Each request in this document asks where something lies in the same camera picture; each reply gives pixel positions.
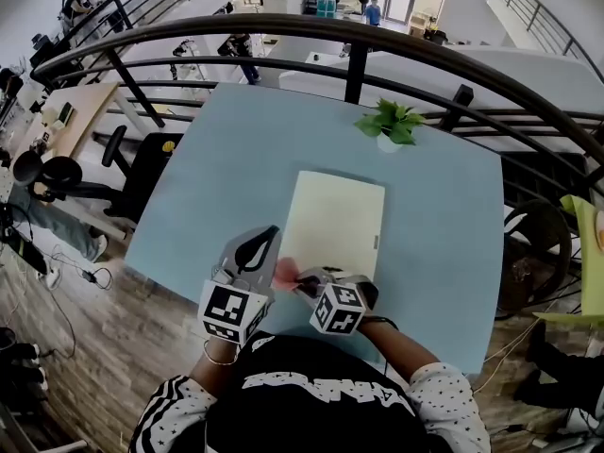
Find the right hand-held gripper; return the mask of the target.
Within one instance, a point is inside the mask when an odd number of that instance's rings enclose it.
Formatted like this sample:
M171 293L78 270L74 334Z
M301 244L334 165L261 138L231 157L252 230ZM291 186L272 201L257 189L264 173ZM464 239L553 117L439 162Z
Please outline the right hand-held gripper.
M310 324L325 335L351 335L378 300L368 277L337 267L312 267L295 281L295 293L313 309Z

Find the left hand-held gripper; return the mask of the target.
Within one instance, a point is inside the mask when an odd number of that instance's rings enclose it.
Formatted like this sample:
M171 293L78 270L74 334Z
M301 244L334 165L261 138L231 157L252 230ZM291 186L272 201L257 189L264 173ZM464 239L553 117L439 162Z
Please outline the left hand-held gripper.
M197 320L215 338L244 346L275 300L278 226L261 226L226 243L204 282Z

